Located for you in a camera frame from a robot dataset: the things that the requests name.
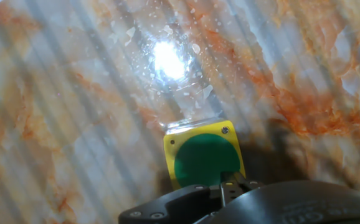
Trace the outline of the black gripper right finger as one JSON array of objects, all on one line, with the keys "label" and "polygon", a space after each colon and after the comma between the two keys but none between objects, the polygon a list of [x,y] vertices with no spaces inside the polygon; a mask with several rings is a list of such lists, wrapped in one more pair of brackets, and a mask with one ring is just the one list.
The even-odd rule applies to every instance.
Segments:
[{"label": "black gripper right finger", "polygon": [[221,172],[220,180],[222,206],[226,206],[237,197],[265,185],[257,180],[247,180],[240,172]]}]

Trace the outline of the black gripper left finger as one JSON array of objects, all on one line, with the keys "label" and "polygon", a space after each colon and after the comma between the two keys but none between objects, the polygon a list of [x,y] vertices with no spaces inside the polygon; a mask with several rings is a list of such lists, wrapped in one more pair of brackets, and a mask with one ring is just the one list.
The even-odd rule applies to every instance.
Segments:
[{"label": "black gripper left finger", "polygon": [[125,210],[119,224],[195,223],[221,209],[218,185],[190,185]]}]

